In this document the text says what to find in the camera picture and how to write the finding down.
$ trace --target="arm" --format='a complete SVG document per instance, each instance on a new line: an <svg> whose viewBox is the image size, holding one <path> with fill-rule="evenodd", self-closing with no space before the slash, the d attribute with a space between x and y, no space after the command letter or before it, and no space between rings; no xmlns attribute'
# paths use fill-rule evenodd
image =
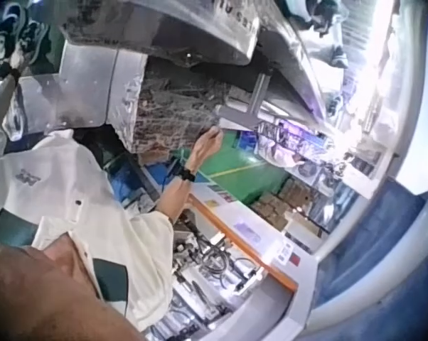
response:
<svg viewBox="0 0 428 341"><path fill-rule="evenodd" d="M218 127L213 127L202 135L193 147L186 168L195 175L205 160L220 150L222 139L223 132ZM162 193L156 210L175 222L183 211L190 191L190 181L174 178Z"/></svg>
<svg viewBox="0 0 428 341"><path fill-rule="evenodd" d="M20 73L26 67L25 58L19 44L16 45L15 51L10 58L10 66L12 69L17 69ZM18 84L16 84L13 75L7 75L0 84L0 126L2 126L4 117L7 115L17 86Z"/></svg>

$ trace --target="person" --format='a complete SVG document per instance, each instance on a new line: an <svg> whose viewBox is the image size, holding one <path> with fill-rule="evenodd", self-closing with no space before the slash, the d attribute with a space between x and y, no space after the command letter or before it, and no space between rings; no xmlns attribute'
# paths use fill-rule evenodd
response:
<svg viewBox="0 0 428 341"><path fill-rule="evenodd" d="M30 254L26 262L39 259L46 263L43 267L58 268L57 275L49 275L55 287L60 287L58 281L67 286L77 284L77 290L98 298L137 330L144 330L164 316L171 302L172 222L186 203L192 175L220 149L223 133L212 127L202 135L185 164L184 176L166 186L156 209L130 218L115 200L107 176L92 153L71 138L72 130L53 131L31 150L2 155L6 136L1 124L28 60L17 46L9 74L0 84L0 243L32 247L25 249ZM74 283L62 280L61 273ZM36 292L16 290L11 296L39 299L36 295L40 289L31 288L32 280L26 274L23 278L29 281L26 290ZM0 319L5 316L2 309L12 304L9 296L1 297L4 306L1 308L0 303ZM27 309L27 314L33 315L34 309ZM83 307L74 305L73 309ZM61 323L51 316L47 319L52 324Z"/></svg>

